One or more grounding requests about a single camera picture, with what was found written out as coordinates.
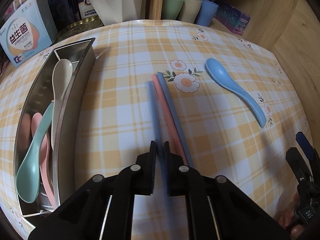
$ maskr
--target blue cup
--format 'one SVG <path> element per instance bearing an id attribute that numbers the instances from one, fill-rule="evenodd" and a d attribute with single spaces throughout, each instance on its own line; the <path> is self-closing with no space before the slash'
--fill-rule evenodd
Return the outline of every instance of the blue cup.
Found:
<path id="1" fill-rule="evenodd" d="M 200 11 L 197 15 L 195 24 L 209 27 L 214 15 L 217 12 L 219 5 L 208 0 L 202 0 Z"/>

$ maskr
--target hand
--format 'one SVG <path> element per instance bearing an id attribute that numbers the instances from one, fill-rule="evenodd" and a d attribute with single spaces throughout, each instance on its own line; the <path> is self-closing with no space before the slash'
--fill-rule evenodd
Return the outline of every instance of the hand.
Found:
<path id="1" fill-rule="evenodd" d="M 300 196 L 296 193 L 293 196 L 293 201 L 287 206 L 287 208 L 282 212 L 279 218 L 279 224 L 286 229 L 289 225 L 293 223 L 294 219 L 294 210 L 296 209 L 297 205 L 299 204 Z M 293 239 L 296 239 L 304 230 L 303 225 L 296 225 L 291 230 L 291 235 Z"/>

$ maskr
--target light blue box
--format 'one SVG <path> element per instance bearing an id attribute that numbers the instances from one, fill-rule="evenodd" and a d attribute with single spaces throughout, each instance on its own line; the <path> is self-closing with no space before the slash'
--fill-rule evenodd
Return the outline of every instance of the light blue box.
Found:
<path id="1" fill-rule="evenodd" d="M 18 67 L 51 46 L 57 34 L 48 0 L 27 0 L 0 29 L 0 43 Z"/>

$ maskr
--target checkered tablecloth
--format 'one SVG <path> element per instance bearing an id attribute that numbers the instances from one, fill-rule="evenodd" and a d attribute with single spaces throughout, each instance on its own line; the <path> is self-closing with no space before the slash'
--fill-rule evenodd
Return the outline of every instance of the checkered tablecloth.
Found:
<path id="1" fill-rule="evenodd" d="M 148 151 L 154 135 L 146 82 L 160 71 L 195 168 L 205 176 L 227 176 L 271 216 L 291 202 L 297 183 L 285 153 L 297 146 L 298 131 L 312 140 L 298 95 L 271 52 L 206 27 L 148 20 L 88 31 L 54 47 L 91 37 L 96 38 L 93 48 L 100 60 L 89 78 L 79 119 L 76 188 L 94 174 L 119 173 Z M 28 60 L 0 84 L 0 205 L 24 238 L 32 228 L 18 211 L 14 140 L 28 91 L 52 49 Z M 263 129 L 238 96 L 206 73 L 204 62 L 209 57 L 220 61 L 259 103 L 267 118 Z M 160 124 L 163 140 L 170 141 L 174 152 L 162 115 Z M 159 178 L 159 166 L 156 174 Z M 156 179 L 153 196 L 136 197 L 132 239 L 170 239 L 174 234 L 187 239 L 183 198 L 171 200 L 169 216 L 162 194 L 163 185 Z"/>

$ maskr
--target metal tray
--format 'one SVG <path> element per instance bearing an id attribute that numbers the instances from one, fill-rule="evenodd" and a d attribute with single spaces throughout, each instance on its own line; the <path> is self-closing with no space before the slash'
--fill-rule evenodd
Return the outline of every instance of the metal tray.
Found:
<path id="1" fill-rule="evenodd" d="M 27 151 L 19 147 L 24 140 L 21 123 L 24 114 L 31 117 L 36 113 L 41 114 L 47 109 L 53 100 L 52 73 L 56 63 L 63 58 L 72 62 L 74 72 L 63 99 L 62 108 L 58 120 L 54 150 L 50 152 L 50 177 L 55 195 L 56 206 L 65 201 L 74 191 L 74 151 L 76 131 L 83 95 L 87 82 L 95 63 L 96 57 L 92 44 L 95 38 L 77 41 L 54 49 L 40 69 L 23 106 L 14 144 L 14 181 L 16 173 Z M 32 226 L 36 227 L 53 208 L 45 196 L 45 191 L 40 182 L 38 198 L 35 202 L 25 203 L 18 196 L 19 209 L 22 217 Z"/>

